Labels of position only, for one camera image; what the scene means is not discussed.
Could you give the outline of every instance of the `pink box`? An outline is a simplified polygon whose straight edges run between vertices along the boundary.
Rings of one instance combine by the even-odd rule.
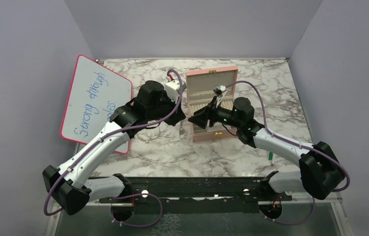
[[[238,67],[227,66],[220,68],[192,70],[186,72],[187,84],[187,108],[189,116],[202,107],[206,106],[215,96],[212,91],[216,86],[229,85],[237,80]],[[228,92],[222,100],[221,107],[231,110],[233,107],[235,85],[228,88]],[[227,127],[233,134],[237,129],[231,126]],[[220,123],[213,127],[202,129],[195,124],[190,124],[190,130],[193,136],[193,142],[216,140],[233,137],[226,131]]]

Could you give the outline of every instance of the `robotic hand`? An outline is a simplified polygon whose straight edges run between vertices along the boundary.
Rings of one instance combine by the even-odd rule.
[[[44,213],[53,215],[61,210],[73,215],[80,211],[87,202],[100,200],[101,203],[118,204],[112,206],[113,215],[119,221],[129,218],[131,208],[135,214],[154,214],[156,207],[162,202],[151,198],[135,198],[134,203],[127,203],[131,196],[151,196],[163,198],[162,211],[170,213],[208,213],[208,212],[246,212],[258,213],[259,201],[272,201],[282,197],[283,201],[291,198],[285,191],[308,192],[314,198],[325,199],[332,191],[343,190],[349,185],[346,170],[338,163],[329,145],[319,142],[316,145],[302,143],[271,131],[266,124],[257,122],[254,108],[247,98],[236,98],[233,109],[220,106],[221,98],[226,93],[225,86],[214,89],[216,96],[204,108],[196,111],[188,119],[201,128],[213,126],[216,122],[237,128],[237,136],[241,142],[253,148],[271,151],[299,166],[300,170],[290,173],[270,173],[266,177],[208,177],[208,178],[163,178],[163,177],[129,177],[121,174],[111,177],[90,177],[98,165],[114,150],[147,126],[165,122],[176,125],[185,119],[180,108],[182,92],[186,85],[174,70],[179,81],[172,80],[163,86],[156,81],[146,81],[140,87],[137,97],[124,106],[118,107],[105,124],[101,132],[89,142],[79,153],[58,168],[48,166],[43,171],[43,178],[48,191]],[[264,111],[264,105],[257,89]],[[335,189],[344,178],[346,186]],[[53,197],[62,207],[49,213],[47,205]],[[208,201],[194,198],[202,197]],[[263,211],[268,217],[269,210]]]

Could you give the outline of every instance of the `marble tabletop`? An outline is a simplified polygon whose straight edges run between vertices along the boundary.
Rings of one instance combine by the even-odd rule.
[[[134,96],[146,80],[166,82],[169,68],[185,80],[185,72],[236,65],[238,80],[252,82],[260,91],[269,127],[287,137],[311,142],[304,113],[285,59],[108,59],[104,66],[132,81]],[[254,118],[262,123],[260,102],[246,84],[237,84],[235,97],[247,97],[255,108]],[[183,98],[183,112],[187,103]],[[237,138],[193,143],[187,120],[176,126],[162,123],[140,131],[130,142],[127,154],[111,154],[93,176],[144,177],[244,177],[266,176],[271,171],[297,170],[289,161],[276,157],[274,166],[268,152],[242,144]]]

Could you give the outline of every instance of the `gray wall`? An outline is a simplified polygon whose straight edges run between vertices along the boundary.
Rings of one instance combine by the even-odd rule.
[[[369,235],[369,1],[323,0],[289,61],[313,139],[351,174],[355,235]]]
[[[41,172],[72,154],[59,126],[78,54],[62,0],[0,0],[0,235],[45,232]]]
[[[289,57],[321,0],[65,0],[96,58]]]

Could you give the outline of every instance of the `gray floor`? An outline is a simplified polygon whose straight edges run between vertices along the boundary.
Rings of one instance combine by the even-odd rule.
[[[283,206],[279,220],[294,222],[303,219],[310,211],[310,204]],[[109,206],[87,206],[73,216],[63,213],[57,228],[57,236],[337,236],[338,225],[330,203],[317,204],[315,214],[307,223],[298,226],[281,226],[263,219],[260,214],[168,214],[155,226],[137,229],[112,224]],[[155,215],[133,216],[128,222],[150,223]]]

